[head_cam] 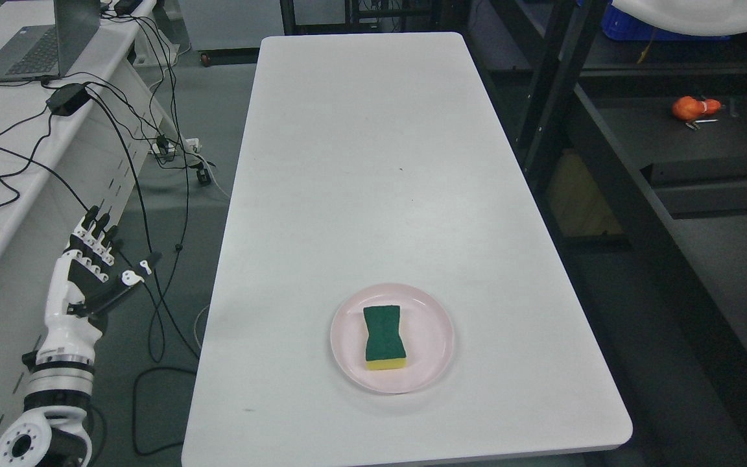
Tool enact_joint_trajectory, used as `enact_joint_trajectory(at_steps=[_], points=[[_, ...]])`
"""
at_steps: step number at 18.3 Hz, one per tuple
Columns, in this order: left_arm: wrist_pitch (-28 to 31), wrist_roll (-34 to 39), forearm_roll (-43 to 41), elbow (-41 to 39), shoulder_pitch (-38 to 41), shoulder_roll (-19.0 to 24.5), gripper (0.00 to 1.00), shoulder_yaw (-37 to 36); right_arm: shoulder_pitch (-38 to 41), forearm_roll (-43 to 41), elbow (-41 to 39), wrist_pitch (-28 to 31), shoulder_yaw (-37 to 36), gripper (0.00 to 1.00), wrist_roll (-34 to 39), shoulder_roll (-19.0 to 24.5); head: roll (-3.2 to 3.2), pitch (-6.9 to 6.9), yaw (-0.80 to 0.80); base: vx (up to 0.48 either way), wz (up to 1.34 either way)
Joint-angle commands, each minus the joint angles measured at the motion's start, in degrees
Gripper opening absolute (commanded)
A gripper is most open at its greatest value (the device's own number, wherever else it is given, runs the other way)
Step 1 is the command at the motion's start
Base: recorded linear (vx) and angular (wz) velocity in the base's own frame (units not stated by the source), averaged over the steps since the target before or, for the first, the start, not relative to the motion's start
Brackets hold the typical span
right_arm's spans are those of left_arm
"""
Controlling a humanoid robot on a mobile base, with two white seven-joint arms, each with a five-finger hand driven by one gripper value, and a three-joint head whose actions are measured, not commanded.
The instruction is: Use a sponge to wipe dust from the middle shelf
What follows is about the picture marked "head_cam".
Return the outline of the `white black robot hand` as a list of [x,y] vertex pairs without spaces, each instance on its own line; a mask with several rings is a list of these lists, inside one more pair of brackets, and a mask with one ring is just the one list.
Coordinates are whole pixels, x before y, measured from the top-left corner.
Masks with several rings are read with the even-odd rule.
[[70,234],[54,263],[44,323],[47,336],[36,352],[36,363],[74,361],[92,364],[109,311],[121,304],[153,275],[159,252],[126,268],[115,266],[117,227],[110,215],[90,207]]

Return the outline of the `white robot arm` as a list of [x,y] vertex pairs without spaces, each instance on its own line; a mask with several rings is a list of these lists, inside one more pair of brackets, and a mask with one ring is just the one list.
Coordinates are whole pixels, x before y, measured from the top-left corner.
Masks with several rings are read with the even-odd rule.
[[0,466],[88,466],[94,455],[85,428],[93,361],[38,351],[21,360],[29,370],[23,413],[0,435]]

